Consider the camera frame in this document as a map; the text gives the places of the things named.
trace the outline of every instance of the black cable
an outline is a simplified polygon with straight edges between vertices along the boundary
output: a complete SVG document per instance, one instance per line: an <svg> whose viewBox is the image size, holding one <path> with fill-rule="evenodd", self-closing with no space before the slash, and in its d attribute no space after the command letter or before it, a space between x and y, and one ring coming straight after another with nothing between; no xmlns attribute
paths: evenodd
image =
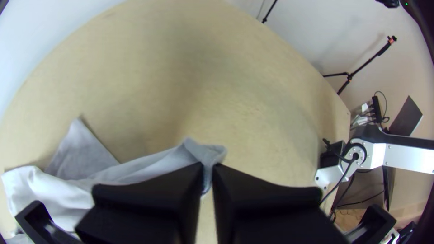
<svg viewBox="0 0 434 244"><path fill-rule="evenodd" d="M356 172L357 173L361 173L361 174L364 174L364 173L369 173L369 172L371 172L371 171L373 171L374 169L370 169L370 170L367 170L367 171L359 171L359 170L356 170Z"/></svg>
<svg viewBox="0 0 434 244"><path fill-rule="evenodd" d="M342 195L341 195L341 196L339 197L339 199L336 201L335 206L333 206L333 207L331 208L331 211L332 211L333 213L336 211L336 208L337 208L336 206L338 206L339 202L344 198L345 194L347 194L347 192L348 192L349 188L351 187L351 185L353 184L355 178L356 178L356 175L353 174L353 177L352 177L351 180L349 181L349 184L348 184L347 188L344 190L344 192L342 193Z"/></svg>
<svg viewBox="0 0 434 244"><path fill-rule="evenodd" d="M335 221L336 221L336 212L335 211L333 211L333 214L335 215L334 217L333 217L333 219L332 219L332 223L334 224L335 223Z"/></svg>
<svg viewBox="0 0 434 244"><path fill-rule="evenodd" d="M384 93L382 91L376 91L374 93L374 96L376 96L377 93L380 93L384 97L385 108L384 108L384 114L383 114L382 120L380 122L380 126L381 126L381 128L383 128L382 123L387 123L390 120L390 117L386 116L386 113L387 113L387 98L386 98L386 96L384 95Z"/></svg>
<svg viewBox="0 0 434 244"><path fill-rule="evenodd" d="M345 173L342 175L342 177L340 178L340 180L338 181L338 183L336 183L336 185L332 188L332 190L329 191L329 193L327 193L326 196L322 198L320 204L322 204L338 188L339 184L342 183L342 181L345 178L345 175L347 175L347 173L348 173L348 171L349 171L349 169L351 167L351 164L354 162L354 160L355 160L355 158L353 158L353 161L351 163L349 163L347 169L345 170Z"/></svg>
<svg viewBox="0 0 434 244"><path fill-rule="evenodd" d="M384 192L384 190L382 190L381 192L379 192L378 194L376 194L376 195L374 195L374 196L372 196L372 197L370 197L370 198L368 198L368 199L365 199L365 200L363 200L363 201L360 201L360 202L353 202L353 203L347 203L347 204L342 204L342 205L339 205L339 206L337 206L336 208L340 208L340 207L343 207L343 206L349 206L349 205L355 205L355 204L359 204L359 203L362 203L362 202L366 202L366 201L369 201L369 200L371 200L371 199L373 199L373 198L375 198L375 197L378 197L380 194L382 194Z"/></svg>

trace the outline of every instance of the wooden board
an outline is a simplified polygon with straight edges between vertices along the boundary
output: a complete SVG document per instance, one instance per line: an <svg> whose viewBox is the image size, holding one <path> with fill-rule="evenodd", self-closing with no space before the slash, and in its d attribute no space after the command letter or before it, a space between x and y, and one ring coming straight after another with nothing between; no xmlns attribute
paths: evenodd
<svg viewBox="0 0 434 244"><path fill-rule="evenodd" d="M323 137L349 134L349 112L326 80L220 0L130 0L74 32L7 110L1 166L45 166L76 117L121 162L190 136L226 146L228 166L295 187L314 185ZM198 243L216 243L211 194L198 226Z"/></svg>

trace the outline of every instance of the white wall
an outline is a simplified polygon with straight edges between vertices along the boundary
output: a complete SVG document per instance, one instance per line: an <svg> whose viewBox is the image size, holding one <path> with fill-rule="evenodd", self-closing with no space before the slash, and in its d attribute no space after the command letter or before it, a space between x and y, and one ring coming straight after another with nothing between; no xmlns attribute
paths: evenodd
<svg viewBox="0 0 434 244"><path fill-rule="evenodd" d="M123 0L10 0L0 15L0 121L36 65L89 19Z"/></svg>

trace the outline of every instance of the fabric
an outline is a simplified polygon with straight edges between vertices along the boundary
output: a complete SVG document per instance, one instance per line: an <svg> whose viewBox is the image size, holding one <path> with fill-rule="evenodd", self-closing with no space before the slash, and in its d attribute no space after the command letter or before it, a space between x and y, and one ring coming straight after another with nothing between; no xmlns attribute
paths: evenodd
<svg viewBox="0 0 434 244"><path fill-rule="evenodd" d="M1 179L13 216L39 200L59 227L74 231L75 225L94 205L91 189L96 184L142 182L202 162L205 194L211 187L212 166L222 162L225 156L226 149L221 145L201 145L185 139L172 149L120 164L83 122L76 119L45 172L35 166L24 166L4 173ZM26 243L21 235L13 239L7 243Z"/></svg>

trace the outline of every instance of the cable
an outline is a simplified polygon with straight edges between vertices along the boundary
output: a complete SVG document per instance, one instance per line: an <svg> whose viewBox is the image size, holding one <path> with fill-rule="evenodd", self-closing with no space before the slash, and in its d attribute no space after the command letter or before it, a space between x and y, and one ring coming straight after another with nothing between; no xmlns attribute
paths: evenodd
<svg viewBox="0 0 434 244"><path fill-rule="evenodd" d="M350 131L355 130L355 129L356 129L357 127L359 127L359 126L364 126L364 125L367 125L367 124L372 123L372 122L374 122L374 121L373 121L373 120L370 120L370 121L367 121L367 122L365 122L365 123L363 123L363 124L359 124L359 125L357 125L357 126L351 128Z"/></svg>
<svg viewBox="0 0 434 244"><path fill-rule="evenodd" d="M345 194L347 194L347 192L348 192L349 188L351 187L351 185L353 184L355 178L356 178L356 175L353 174L353 177L352 177L351 180L349 181L349 184L348 184L347 188L344 190L344 192L342 193L342 195L341 195L341 196L339 197L339 199L336 201L335 206L333 206L333 207L331 208L331 211L333 211L333 212L336 211L336 208L337 208L336 206L338 206L339 202L344 198Z"/></svg>
<svg viewBox="0 0 434 244"><path fill-rule="evenodd" d="M365 200L363 200L363 201L360 201L360 202L353 202L353 203L347 203L347 204L342 204L342 205L337 206L336 208L343 207L343 206L349 206L349 205L355 205L355 204L359 204L359 203L362 203L362 202L369 201L369 200L371 200L371 199L373 199L373 198L375 198L375 197L378 197L378 196L379 196L381 193L383 193L383 192L384 192L384 190L382 190L382 191L379 192L378 194L376 194L376 195L374 195L374 196L372 196L372 197L370 197L370 198L368 198L368 199L365 199Z"/></svg>
<svg viewBox="0 0 434 244"><path fill-rule="evenodd" d="M325 138L323 138L322 141L325 143L325 147L326 147L327 151L333 152L333 154L335 154L340 160L348 163L349 165L348 165L347 169L345 170L344 174L342 175L342 177L340 178L340 180L338 181L338 183L332 188L332 190L329 193L326 194L325 197L322 198L320 204L322 204L338 188L339 184L341 184L341 182L345 178L345 175L348 173L351 164L356 160L356 158L355 158L356 154L353 154L353 158L348 160L348 159L344 158L340 153L337 153L334 150L331 150L330 141L328 141Z"/></svg>
<svg viewBox="0 0 434 244"><path fill-rule="evenodd" d="M369 172L371 172L371 171L373 171L374 169L370 169L370 170L367 170L367 171L359 171L359 170L356 170L356 172L357 173L361 173L361 174L364 174L364 173L369 173Z"/></svg>
<svg viewBox="0 0 434 244"><path fill-rule="evenodd" d="M258 15L256 16L256 20L259 20L259 16L261 15L262 8L264 7L264 3L265 3L265 0L262 1L261 8L259 9L259 13L258 13Z"/></svg>
<svg viewBox="0 0 434 244"><path fill-rule="evenodd" d="M332 223L334 224L335 223L335 221L336 221L336 212L335 211L333 211L333 213L332 214L334 214L335 216L333 217L333 219L332 219Z"/></svg>
<svg viewBox="0 0 434 244"><path fill-rule="evenodd" d="M380 122L380 126L381 126L381 128L383 128L382 123L387 123L387 122L389 122L389 120L390 120L390 117L387 117L387 116L386 116L386 113L387 113L387 98L386 98L386 96L384 95L384 93L383 93L382 91L376 91L376 92L374 93L374 96L376 96L377 93L380 93L380 94L383 95L383 97L384 97L385 108L384 108L383 118L382 118L382 120L381 120L381 122Z"/></svg>
<svg viewBox="0 0 434 244"><path fill-rule="evenodd" d="M353 163L353 162L351 162L349 165L348 165L348 167L347 167L347 169L345 170L345 173L342 175L342 177L340 178L340 180L338 181L338 183L336 183L336 185L332 188L332 190L331 191L329 191L329 193L327 193L327 195L325 196L325 197L323 197L322 198L322 200L321 200L321 202L320 202L320 204L322 204L337 188L338 188L338 186L339 186L339 184L341 184L342 183L342 181L344 180L344 178L345 178L345 175L348 173L348 171L349 171L349 169L350 169L350 166L351 166L351 164Z"/></svg>

